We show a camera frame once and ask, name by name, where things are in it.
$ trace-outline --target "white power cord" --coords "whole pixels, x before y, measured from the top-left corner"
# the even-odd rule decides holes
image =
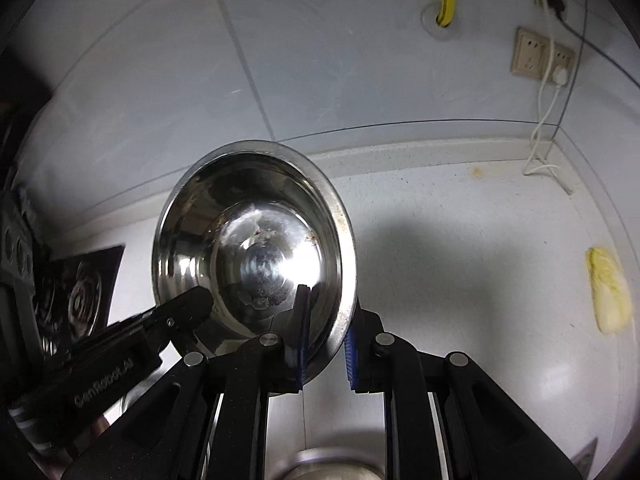
[[[556,89],[554,91],[554,96],[551,99],[551,103],[549,104],[549,108],[542,115],[542,92],[545,88],[546,82],[549,79],[549,75],[551,75],[551,67],[553,66],[554,56],[556,53],[555,52],[556,42],[554,38],[554,30],[551,22],[551,13],[549,12],[549,4],[547,0],[542,0],[542,7],[543,7],[543,10],[545,11],[547,33],[549,34],[549,56],[546,62],[545,73],[542,76],[542,81],[540,82],[540,88],[538,89],[538,124],[536,124],[535,128],[533,128],[533,131],[531,133],[531,138],[530,138],[531,153],[529,154],[527,163],[524,165],[524,168],[522,169],[522,174],[531,175],[539,172],[540,170],[548,170],[549,173],[551,173],[551,175],[553,176],[553,178],[562,187],[562,189],[564,189],[564,191],[567,194],[571,194],[573,192],[572,189],[567,184],[565,184],[564,181],[562,181],[562,179],[560,179],[558,177],[558,174],[554,171],[554,170],[561,170],[561,168],[556,164],[549,164],[546,161],[546,158],[538,153],[538,145],[540,143],[540,128],[545,123],[546,118],[549,117],[551,110],[556,104],[556,100],[558,99],[558,94],[560,93],[562,86],[566,85],[568,80],[568,73],[565,68],[556,68],[556,70],[554,70],[554,73],[552,74],[552,80],[554,83],[556,83]],[[542,164],[528,170],[527,168],[531,164],[531,161],[534,159],[540,161]]]

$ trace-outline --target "white plug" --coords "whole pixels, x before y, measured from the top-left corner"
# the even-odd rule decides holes
[[[551,75],[551,80],[558,86],[564,86],[569,81],[569,73],[564,66],[556,66]]]

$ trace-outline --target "metal bowl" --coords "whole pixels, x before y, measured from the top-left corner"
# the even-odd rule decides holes
[[[297,286],[308,285],[308,381],[335,355],[353,314],[351,224],[308,158],[275,142],[235,142],[202,158],[174,187],[156,228],[152,279],[159,303],[196,285],[211,291],[209,319],[174,341],[183,355],[207,356],[273,330]]]

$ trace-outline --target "stainless steel bowl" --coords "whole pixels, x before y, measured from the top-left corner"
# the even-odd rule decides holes
[[[306,380],[340,347],[356,297],[351,224],[331,183],[303,155],[275,142],[228,144],[181,178],[164,205],[152,256],[156,301],[201,285],[214,298],[186,354],[233,352],[312,287]]]

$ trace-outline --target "screw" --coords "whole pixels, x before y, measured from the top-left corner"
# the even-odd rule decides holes
[[[454,354],[451,354],[449,356],[449,361],[451,362],[452,365],[460,366],[460,367],[463,367],[469,364],[469,358],[466,355],[461,354],[460,352],[455,352]]]
[[[199,365],[203,359],[204,357],[200,352],[189,352],[182,358],[184,364],[186,364],[188,367]]]
[[[280,341],[280,337],[275,332],[265,332],[260,336],[260,344],[262,346],[277,345]]]
[[[376,343],[382,346],[392,345],[396,341],[396,338],[387,332],[381,332],[376,336]]]

